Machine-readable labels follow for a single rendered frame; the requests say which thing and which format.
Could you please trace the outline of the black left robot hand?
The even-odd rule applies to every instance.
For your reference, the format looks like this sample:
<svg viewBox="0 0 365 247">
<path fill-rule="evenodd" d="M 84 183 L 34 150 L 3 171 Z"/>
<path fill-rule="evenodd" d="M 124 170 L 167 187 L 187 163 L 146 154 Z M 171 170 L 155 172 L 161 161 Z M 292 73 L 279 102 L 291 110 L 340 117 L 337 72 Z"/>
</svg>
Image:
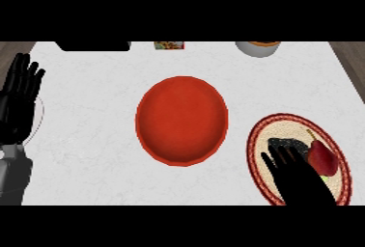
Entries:
<svg viewBox="0 0 365 247">
<path fill-rule="evenodd" d="M 0 90 L 0 145 L 19 145 L 29 136 L 44 73 L 29 55 L 18 53 Z"/>
</svg>

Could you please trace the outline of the colourful printed box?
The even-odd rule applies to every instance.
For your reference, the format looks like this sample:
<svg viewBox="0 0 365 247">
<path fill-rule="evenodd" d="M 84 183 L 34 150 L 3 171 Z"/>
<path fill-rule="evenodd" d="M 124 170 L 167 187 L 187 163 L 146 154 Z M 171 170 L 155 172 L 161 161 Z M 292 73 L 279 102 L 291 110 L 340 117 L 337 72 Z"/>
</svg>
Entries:
<svg viewBox="0 0 365 247">
<path fill-rule="evenodd" d="M 183 49 L 182 41 L 156 41 L 153 47 L 161 50 L 176 50 Z"/>
</svg>

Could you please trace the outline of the grey pot with orange contents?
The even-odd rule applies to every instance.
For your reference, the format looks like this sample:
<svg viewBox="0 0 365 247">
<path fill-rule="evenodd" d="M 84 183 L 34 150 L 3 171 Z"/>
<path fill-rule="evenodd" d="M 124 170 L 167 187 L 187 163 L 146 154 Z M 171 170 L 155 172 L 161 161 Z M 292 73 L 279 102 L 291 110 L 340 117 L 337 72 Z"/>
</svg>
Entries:
<svg viewBox="0 0 365 247">
<path fill-rule="evenodd" d="M 279 46 L 279 41 L 238 41 L 238 49 L 251 57 L 263 58 L 270 56 Z"/>
</svg>

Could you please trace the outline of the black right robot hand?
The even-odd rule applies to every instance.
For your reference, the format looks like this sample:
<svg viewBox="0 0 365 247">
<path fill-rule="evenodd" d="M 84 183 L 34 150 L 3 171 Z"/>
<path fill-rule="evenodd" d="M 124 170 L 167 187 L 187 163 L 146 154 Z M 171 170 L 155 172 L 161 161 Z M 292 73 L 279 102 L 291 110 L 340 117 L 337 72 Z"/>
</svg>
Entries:
<svg viewBox="0 0 365 247">
<path fill-rule="evenodd" d="M 261 159 L 286 206 L 337 205 L 331 190 L 294 147 L 269 146 Z"/>
</svg>

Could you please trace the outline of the white plate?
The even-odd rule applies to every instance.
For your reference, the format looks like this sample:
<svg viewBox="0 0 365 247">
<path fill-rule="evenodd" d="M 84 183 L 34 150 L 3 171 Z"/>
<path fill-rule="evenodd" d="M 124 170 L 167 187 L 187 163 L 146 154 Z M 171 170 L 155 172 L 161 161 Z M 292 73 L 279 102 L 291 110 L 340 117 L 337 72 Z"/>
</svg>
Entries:
<svg viewBox="0 0 365 247">
<path fill-rule="evenodd" d="M 43 123 L 43 117 L 44 117 L 44 103 L 40 97 L 37 97 L 35 99 L 35 108 L 34 108 L 34 118 L 32 118 L 32 127 L 31 127 L 31 132 L 29 135 L 26 137 L 26 139 L 22 142 L 22 145 L 25 146 L 28 144 L 28 142 L 31 141 L 40 125 Z"/>
</svg>

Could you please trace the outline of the black appliance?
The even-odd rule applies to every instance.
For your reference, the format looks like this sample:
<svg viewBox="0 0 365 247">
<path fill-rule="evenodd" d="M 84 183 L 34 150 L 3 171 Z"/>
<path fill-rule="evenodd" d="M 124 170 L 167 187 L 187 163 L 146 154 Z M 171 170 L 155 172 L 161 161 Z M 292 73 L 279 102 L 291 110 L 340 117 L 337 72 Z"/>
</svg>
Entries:
<svg viewBox="0 0 365 247">
<path fill-rule="evenodd" d="M 128 41 L 57 41 L 63 51 L 128 51 Z"/>
</svg>

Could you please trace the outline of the dark grey sponge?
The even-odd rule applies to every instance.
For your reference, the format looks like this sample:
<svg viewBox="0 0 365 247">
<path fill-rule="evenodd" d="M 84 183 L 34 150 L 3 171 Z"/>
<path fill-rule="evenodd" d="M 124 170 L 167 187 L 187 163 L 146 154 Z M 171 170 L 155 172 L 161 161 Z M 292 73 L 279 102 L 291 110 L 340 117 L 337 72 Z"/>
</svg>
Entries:
<svg viewBox="0 0 365 247">
<path fill-rule="evenodd" d="M 307 155 L 309 147 L 306 143 L 294 138 L 269 138 L 267 144 L 278 148 L 282 146 L 285 149 L 294 147 L 301 156 Z"/>
</svg>

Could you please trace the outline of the red-rimmed woven placemat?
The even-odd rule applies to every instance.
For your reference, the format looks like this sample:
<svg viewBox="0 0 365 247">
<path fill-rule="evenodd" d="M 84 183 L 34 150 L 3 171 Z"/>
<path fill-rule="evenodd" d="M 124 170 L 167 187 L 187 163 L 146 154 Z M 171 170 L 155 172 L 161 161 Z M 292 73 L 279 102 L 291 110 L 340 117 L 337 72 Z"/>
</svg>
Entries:
<svg viewBox="0 0 365 247">
<path fill-rule="evenodd" d="M 334 195 L 337 205 L 347 206 L 352 196 L 352 177 L 343 151 L 326 131 L 304 117 L 278 113 L 267 115 L 255 123 L 247 141 L 247 162 L 254 183 L 260 192 L 273 206 L 284 206 L 272 174 L 266 168 L 261 153 L 267 152 L 269 138 L 294 138 L 310 146 L 312 131 L 315 138 L 323 143 L 325 147 L 337 156 L 340 164 L 337 173 L 328 178 L 325 184 Z"/>
</svg>

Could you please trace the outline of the red bowl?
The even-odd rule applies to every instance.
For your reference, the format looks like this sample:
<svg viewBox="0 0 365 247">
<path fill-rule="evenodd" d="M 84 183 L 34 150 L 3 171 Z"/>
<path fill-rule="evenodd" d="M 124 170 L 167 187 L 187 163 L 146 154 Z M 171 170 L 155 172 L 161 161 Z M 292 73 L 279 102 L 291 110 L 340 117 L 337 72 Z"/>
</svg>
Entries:
<svg viewBox="0 0 365 247">
<path fill-rule="evenodd" d="M 202 79 L 176 76 L 151 87 L 137 107 L 136 133 L 156 161 L 180 167 L 201 163 L 217 152 L 226 131 L 223 97 Z"/>
</svg>

